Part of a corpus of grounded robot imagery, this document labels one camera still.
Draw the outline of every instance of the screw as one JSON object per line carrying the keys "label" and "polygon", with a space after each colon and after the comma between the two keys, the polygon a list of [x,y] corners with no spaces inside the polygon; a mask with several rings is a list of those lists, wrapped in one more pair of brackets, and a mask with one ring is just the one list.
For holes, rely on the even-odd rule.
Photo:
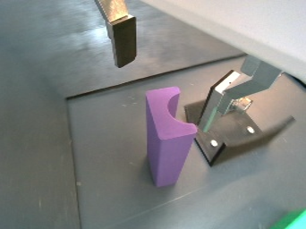
{"label": "screw", "polygon": [[255,133],[255,130],[254,130],[254,128],[252,128],[251,126],[247,126],[247,127],[246,127],[246,130],[247,130],[250,133]]}
{"label": "screw", "polygon": [[209,141],[209,145],[211,145],[212,147],[217,147],[217,142],[216,142],[216,140],[211,140],[211,141]]}

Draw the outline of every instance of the purple block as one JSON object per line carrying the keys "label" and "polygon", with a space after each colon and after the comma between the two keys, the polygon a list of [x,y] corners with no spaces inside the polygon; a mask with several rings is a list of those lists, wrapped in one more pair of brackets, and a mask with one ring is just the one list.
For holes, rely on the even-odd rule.
{"label": "purple block", "polygon": [[147,100],[147,153],[153,183],[173,184],[183,169],[197,128],[175,119],[179,88],[149,90]]}

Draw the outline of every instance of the gray table surface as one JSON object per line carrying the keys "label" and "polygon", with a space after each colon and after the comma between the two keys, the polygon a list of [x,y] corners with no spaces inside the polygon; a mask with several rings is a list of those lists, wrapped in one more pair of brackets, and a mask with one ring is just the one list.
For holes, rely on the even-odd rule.
{"label": "gray table surface", "polygon": [[81,225],[96,228],[268,228],[306,208],[304,88],[286,75],[251,96],[262,130],[288,115],[296,122],[263,147],[213,167],[192,144],[176,185],[155,188],[145,156],[144,92],[177,86],[183,105],[243,59],[172,72],[68,100]]}

